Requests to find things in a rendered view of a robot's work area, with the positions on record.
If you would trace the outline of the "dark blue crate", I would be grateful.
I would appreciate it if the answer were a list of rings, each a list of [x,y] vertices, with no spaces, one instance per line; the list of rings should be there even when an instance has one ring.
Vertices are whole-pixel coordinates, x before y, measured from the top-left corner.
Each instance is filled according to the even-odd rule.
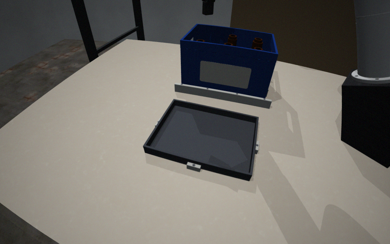
[[[236,46],[224,45],[229,35],[237,36]],[[251,48],[255,38],[262,39],[263,50]],[[196,24],[180,40],[180,56],[182,84],[260,98],[266,98],[276,64],[266,33],[206,24]]]

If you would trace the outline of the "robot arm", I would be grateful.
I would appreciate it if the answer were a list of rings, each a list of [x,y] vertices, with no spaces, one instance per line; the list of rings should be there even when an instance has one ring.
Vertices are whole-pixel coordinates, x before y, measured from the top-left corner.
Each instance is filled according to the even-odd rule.
[[[351,78],[367,84],[390,83],[390,0],[353,0],[357,70]]]

